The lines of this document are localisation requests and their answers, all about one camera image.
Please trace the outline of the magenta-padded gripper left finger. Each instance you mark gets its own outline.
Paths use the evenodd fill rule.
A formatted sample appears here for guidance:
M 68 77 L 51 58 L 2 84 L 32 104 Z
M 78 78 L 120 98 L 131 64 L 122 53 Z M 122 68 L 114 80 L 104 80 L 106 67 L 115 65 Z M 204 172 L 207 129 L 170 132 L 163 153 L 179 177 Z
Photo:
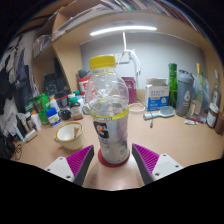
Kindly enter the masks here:
M 87 170 L 94 156 L 94 146 L 87 146 L 69 157 L 58 157 L 46 171 L 82 186 Z

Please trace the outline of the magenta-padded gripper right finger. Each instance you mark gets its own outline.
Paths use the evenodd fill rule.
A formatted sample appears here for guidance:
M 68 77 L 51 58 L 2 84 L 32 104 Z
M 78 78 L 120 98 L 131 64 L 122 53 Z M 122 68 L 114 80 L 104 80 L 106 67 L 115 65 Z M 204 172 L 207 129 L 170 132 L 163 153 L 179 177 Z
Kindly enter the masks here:
M 145 185 L 182 169 L 168 154 L 157 154 L 138 144 L 132 144 L 132 154 Z

